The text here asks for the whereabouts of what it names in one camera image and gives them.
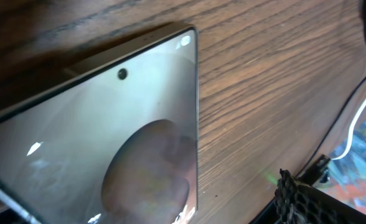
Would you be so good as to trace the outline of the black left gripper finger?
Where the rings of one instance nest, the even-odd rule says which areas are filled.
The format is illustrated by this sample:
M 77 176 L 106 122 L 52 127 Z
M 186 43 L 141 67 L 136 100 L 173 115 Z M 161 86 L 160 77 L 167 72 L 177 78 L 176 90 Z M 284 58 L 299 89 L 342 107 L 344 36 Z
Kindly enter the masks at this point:
M 287 224 L 366 224 L 366 214 L 279 171 L 274 205 L 281 223 Z

